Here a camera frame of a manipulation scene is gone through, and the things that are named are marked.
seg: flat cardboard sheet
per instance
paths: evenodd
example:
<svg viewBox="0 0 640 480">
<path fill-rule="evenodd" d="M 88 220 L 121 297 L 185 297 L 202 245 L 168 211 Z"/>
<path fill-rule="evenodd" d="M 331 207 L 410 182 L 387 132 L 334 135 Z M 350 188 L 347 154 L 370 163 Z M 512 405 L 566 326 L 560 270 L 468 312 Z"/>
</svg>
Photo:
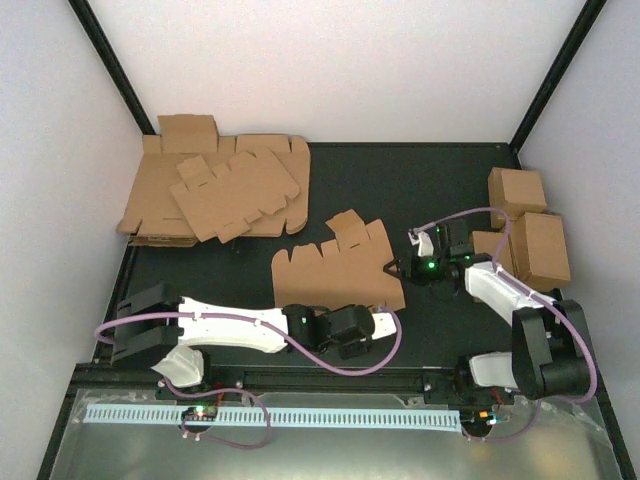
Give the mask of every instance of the flat cardboard sheet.
<svg viewBox="0 0 640 480">
<path fill-rule="evenodd" d="M 162 153 L 218 151 L 218 127 L 211 115 L 159 115 Z"/>
<path fill-rule="evenodd" d="M 131 235 L 134 246 L 195 245 L 195 233 L 167 188 L 180 181 L 176 166 L 189 155 L 161 154 L 157 135 L 145 135 L 142 145 L 144 154 L 117 231 Z"/>
<path fill-rule="evenodd" d="M 219 136 L 211 115 L 160 116 L 162 136 L 143 137 L 144 156 L 133 184 L 118 232 L 130 235 L 130 245 L 192 246 L 198 239 L 169 188 L 182 181 L 177 165 L 202 155 L 210 169 L 227 164 L 236 153 L 255 154 L 267 148 L 298 184 L 300 193 L 287 198 L 286 207 L 273 214 L 262 212 L 244 236 L 276 237 L 283 230 L 297 233 L 306 225 L 309 202 L 311 153 L 299 136 Z"/>
<path fill-rule="evenodd" d="M 382 267 L 393 252 L 382 220 L 367 225 L 353 210 L 327 222 L 335 240 L 280 250 L 271 262 L 276 307 L 293 303 L 336 309 L 349 304 L 405 307 L 400 281 Z"/>
<path fill-rule="evenodd" d="M 287 135 L 238 135 L 236 151 L 255 153 L 257 148 L 267 147 L 300 187 L 300 195 L 287 200 L 287 207 L 273 215 L 263 215 L 251 224 L 244 236 L 280 236 L 282 230 L 292 235 L 307 224 L 309 218 L 309 180 L 311 174 L 311 152 L 304 138 Z"/>
<path fill-rule="evenodd" d="M 287 206 L 300 187 L 275 154 L 257 147 L 212 168 L 202 156 L 177 166 L 182 182 L 169 188 L 201 242 L 218 237 L 222 243 L 248 232 L 263 214 Z"/>
<path fill-rule="evenodd" d="M 518 278 L 541 292 L 562 288 L 571 280 L 562 217 L 525 213 L 511 231 Z"/>
</svg>

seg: purple cable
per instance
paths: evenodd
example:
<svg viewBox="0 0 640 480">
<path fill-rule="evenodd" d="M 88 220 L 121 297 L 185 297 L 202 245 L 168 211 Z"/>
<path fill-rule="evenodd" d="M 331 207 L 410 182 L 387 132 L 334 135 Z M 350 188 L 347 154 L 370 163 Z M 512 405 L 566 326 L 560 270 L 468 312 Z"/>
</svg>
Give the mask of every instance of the purple cable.
<svg viewBox="0 0 640 480">
<path fill-rule="evenodd" d="M 163 318 L 193 318 L 195 315 L 193 313 L 182 313 L 182 312 L 154 312 L 154 313 L 142 313 L 140 315 L 132 315 L 130 317 L 118 318 L 116 320 L 111 320 L 109 322 L 105 322 L 95 329 L 93 332 L 93 336 L 102 343 L 108 343 L 109 345 L 113 345 L 115 341 L 111 337 L 105 337 L 102 335 L 102 332 L 108 330 L 113 327 L 119 327 L 120 325 L 126 325 L 127 323 L 135 323 L 135 322 L 145 322 L 147 320 L 160 320 Z"/>
<path fill-rule="evenodd" d="M 593 360 L 593 356 L 591 355 L 591 352 L 589 351 L 589 347 L 587 347 L 586 342 L 584 341 L 584 339 L 582 338 L 578 330 L 576 330 L 576 327 L 573 326 L 573 324 L 569 321 L 569 319 L 560 310 L 554 307 L 551 303 L 547 302 L 544 298 L 540 297 L 538 292 L 530 289 L 529 287 L 523 286 L 522 284 L 520 284 L 520 282 L 516 281 L 513 277 L 511 277 L 511 275 L 509 275 L 508 273 L 504 272 L 501 269 L 498 269 L 498 257 L 500 255 L 500 252 L 504 248 L 505 244 L 507 243 L 507 240 L 509 239 L 509 233 L 511 232 L 511 220 L 509 219 L 509 215 L 504 210 L 501 210 L 499 208 L 494 208 L 494 207 L 472 208 L 470 210 L 464 210 L 462 212 L 454 213 L 453 215 L 449 215 L 447 217 L 441 218 L 440 220 L 436 220 L 434 222 L 429 222 L 423 225 L 422 227 L 414 228 L 413 231 L 415 233 L 424 232 L 426 230 L 429 230 L 435 227 L 437 223 L 444 222 L 446 220 L 452 220 L 454 218 L 464 217 L 467 215 L 472 215 L 474 213 L 482 213 L 482 212 L 500 213 L 504 215 L 504 218 L 506 221 L 504 234 L 502 235 L 502 239 L 500 239 L 498 248 L 496 249 L 496 252 L 493 254 L 493 259 L 491 261 L 491 264 L 493 265 L 493 269 L 496 272 L 496 274 L 500 278 L 505 280 L 513 288 L 522 292 L 524 295 L 527 295 L 528 297 L 534 299 L 540 305 L 542 305 L 551 313 L 553 313 L 556 316 L 556 318 L 558 318 L 560 322 L 565 326 L 565 328 L 569 330 L 569 333 L 571 333 L 571 336 L 574 338 L 574 340 L 580 347 L 580 350 L 582 351 L 582 355 L 584 356 L 584 359 L 587 362 L 587 368 L 589 369 L 589 389 L 587 390 L 587 393 L 585 393 L 582 397 L 578 397 L 578 398 L 564 397 L 564 396 L 559 396 L 558 398 L 561 398 L 563 400 L 567 400 L 570 402 L 574 402 L 574 403 L 584 403 L 590 400 L 595 395 L 596 389 L 598 388 L 598 374 L 596 370 L 596 364 L 595 364 L 595 361 Z"/>
<path fill-rule="evenodd" d="M 398 316 L 395 314 L 395 312 L 387 307 L 378 307 L 378 311 L 391 314 L 391 318 L 393 318 L 393 322 L 396 324 L 396 329 L 397 329 L 396 341 L 393 344 L 391 351 L 380 362 L 378 362 L 372 367 L 363 368 L 361 370 L 344 370 L 342 368 L 334 367 L 333 365 L 328 364 L 324 360 L 319 359 L 317 356 L 315 356 L 309 350 L 304 348 L 295 339 L 287 335 L 278 327 L 275 327 L 267 322 L 261 322 L 259 320 L 256 320 L 255 318 L 245 317 L 244 315 L 233 315 L 233 314 L 226 314 L 226 313 L 203 313 L 202 318 L 227 318 L 232 320 L 239 320 L 241 322 L 254 323 L 256 324 L 256 326 L 266 327 L 272 332 L 275 332 L 278 335 L 280 335 L 287 342 L 289 342 L 289 344 L 293 346 L 296 350 L 298 350 L 300 353 L 302 353 L 305 357 L 307 357 L 313 363 L 324 368 L 325 370 L 328 370 L 331 373 L 335 373 L 337 375 L 344 375 L 346 377 L 362 377 L 364 375 L 369 375 L 370 373 L 377 372 L 382 367 L 384 367 L 387 363 L 389 363 L 391 359 L 393 359 L 393 357 L 398 352 L 398 349 L 400 348 L 400 342 L 402 341 L 402 325 L 400 324 L 400 320 L 398 319 Z"/>
<path fill-rule="evenodd" d="M 208 392 L 202 392 L 202 393 L 184 393 L 178 390 L 167 377 L 164 377 L 164 382 L 167 385 L 167 388 L 171 391 L 171 393 L 182 398 L 204 398 L 204 397 L 209 397 L 211 395 L 218 395 L 220 393 L 239 393 L 241 395 L 247 395 L 262 409 L 262 411 L 264 412 L 264 418 L 266 419 L 266 422 L 267 422 L 266 423 L 267 431 L 264 434 L 264 438 L 258 443 L 249 444 L 249 445 L 244 443 L 232 442 L 231 440 L 225 440 L 224 438 L 214 437 L 212 435 L 207 435 L 205 433 L 193 433 L 186 427 L 185 425 L 186 422 L 183 421 L 182 424 L 180 425 L 180 430 L 182 430 L 182 432 L 185 435 L 192 436 L 194 438 L 195 437 L 203 438 L 211 442 L 220 443 L 222 445 L 238 448 L 240 450 L 256 450 L 258 448 L 262 448 L 265 445 L 267 445 L 273 438 L 273 427 L 271 426 L 271 418 L 269 417 L 267 406 L 264 404 L 262 400 L 258 398 L 257 395 L 254 395 L 253 393 L 247 390 L 243 390 L 241 388 L 218 388 L 216 390 L 209 390 Z"/>
<path fill-rule="evenodd" d="M 474 441 L 474 442 L 500 443 L 500 442 L 507 442 L 507 441 L 511 441 L 511 440 L 516 440 L 517 438 L 520 438 L 525 433 L 527 433 L 529 430 L 531 430 L 531 427 L 533 427 L 533 424 L 536 423 L 536 420 L 538 419 L 538 415 L 540 415 L 541 408 L 542 408 L 542 400 L 538 400 L 538 403 L 536 405 L 536 409 L 534 410 L 533 415 L 531 416 L 531 418 L 529 419 L 527 424 L 524 427 L 522 427 L 522 429 L 518 430 L 517 432 L 511 433 L 509 435 L 505 435 L 504 437 L 496 437 L 496 438 L 492 438 L 492 437 L 486 437 L 486 438 L 474 437 L 473 435 L 470 435 L 469 432 L 467 432 L 464 429 L 464 427 L 462 427 L 462 434 L 465 437 L 467 437 L 469 440 Z"/>
</svg>

